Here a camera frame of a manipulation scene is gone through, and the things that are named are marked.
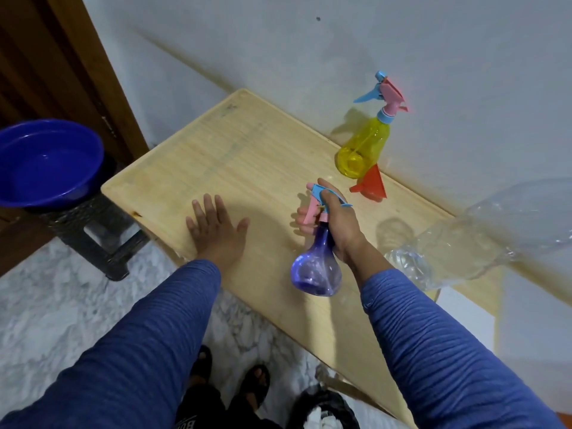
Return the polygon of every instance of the blue spray bottle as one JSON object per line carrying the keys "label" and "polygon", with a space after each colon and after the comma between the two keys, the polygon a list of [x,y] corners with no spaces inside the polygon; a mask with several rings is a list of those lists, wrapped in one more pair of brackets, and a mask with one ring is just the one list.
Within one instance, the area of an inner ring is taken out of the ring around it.
{"label": "blue spray bottle", "polygon": [[341,269],[333,255],[335,245],[328,227],[328,205],[320,198],[323,190],[328,190],[338,196],[341,206],[351,207],[337,193],[325,186],[308,184],[311,190],[310,206],[304,218],[304,224],[312,223],[318,208],[324,208],[320,213],[314,243],[308,251],[298,256],[290,270],[292,284],[306,293],[317,296],[332,296],[341,285]]}

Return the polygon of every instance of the marble floor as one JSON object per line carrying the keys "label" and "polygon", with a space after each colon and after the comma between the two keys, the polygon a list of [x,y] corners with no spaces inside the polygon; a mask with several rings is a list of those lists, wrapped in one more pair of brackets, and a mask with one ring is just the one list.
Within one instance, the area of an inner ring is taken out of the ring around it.
{"label": "marble floor", "polygon": [[[109,281],[59,239],[0,278],[0,417],[38,399],[58,373],[175,270],[154,244]],[[247,368],[265,361],[272,386],[260,414],[285,425],[297,395],[315,384],[319,361],[228,292],[221,291],[204,343],[213,351],[212,383],[228,404]],[[363,428],[405,425],[346,398]]]}

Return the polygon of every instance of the blue sleeve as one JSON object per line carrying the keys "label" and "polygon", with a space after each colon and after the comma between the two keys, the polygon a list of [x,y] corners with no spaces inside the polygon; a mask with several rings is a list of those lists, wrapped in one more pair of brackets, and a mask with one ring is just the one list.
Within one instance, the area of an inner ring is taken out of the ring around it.
{"label": "blue sleeve", "polygon": [[182,266],[0,427],[171,427],[220,281],[210,261]]}
{"label": "blue sleeve", "polygon": [[390,373],[421,428],[563,428],[503,362],[396,269],[361,302]]}

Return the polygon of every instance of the stool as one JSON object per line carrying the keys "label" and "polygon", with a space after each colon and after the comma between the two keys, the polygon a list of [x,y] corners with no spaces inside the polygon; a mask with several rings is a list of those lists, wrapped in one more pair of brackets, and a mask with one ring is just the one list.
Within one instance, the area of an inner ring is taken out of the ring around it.
{"label": "stool", "polygon": [[[101,193],[74,208],[41,213],[39,217],[64,244],[73,248],[112,281],[123,280],[129,275],[127,261],[149,242],[143,230],[139,230],[124,244],[120,243],[122,232],[134,221]],[[86,226],[90,229],[90,225],[93,233],[96,229],[97,233],[107,233],[109,237],[106,242],[112,242],[117,248],[109,252],[98,244],[85,231]]]}

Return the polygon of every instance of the black sandal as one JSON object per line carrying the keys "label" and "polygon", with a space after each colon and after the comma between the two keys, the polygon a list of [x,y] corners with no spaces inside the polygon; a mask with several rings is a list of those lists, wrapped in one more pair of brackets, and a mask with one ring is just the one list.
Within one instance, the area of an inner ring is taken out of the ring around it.
{"label": "black sandal", "polygon": [[[266,375],[265,386],[262,385],[259,378],[254,375],[256,369],[261,369],[262,373]],[[258,405],[258,408],[260,408],[268,394],[268,389],[270,389],[270,372],[268,371],[268,367],[264,364],[256,364],[256,366],[251,367],[244,376],[243,383],[240,384],[239,394],[244,396],[247,393],[253,393],[256,398],[256,404]]]}
{"label": "black sandal", "polygon": [[[199,358],[198,356],[204,353],[204,358]],[[190,370],[190,375],[200,376],[203,378],[207,383],[209,382],[209,378],[211,377],[211,370],[213,368],[213,355],[211,350],[206,345],[201,345],[201,348],[198,350],[197,353],[197,360],[193,364],[193,367]]]}

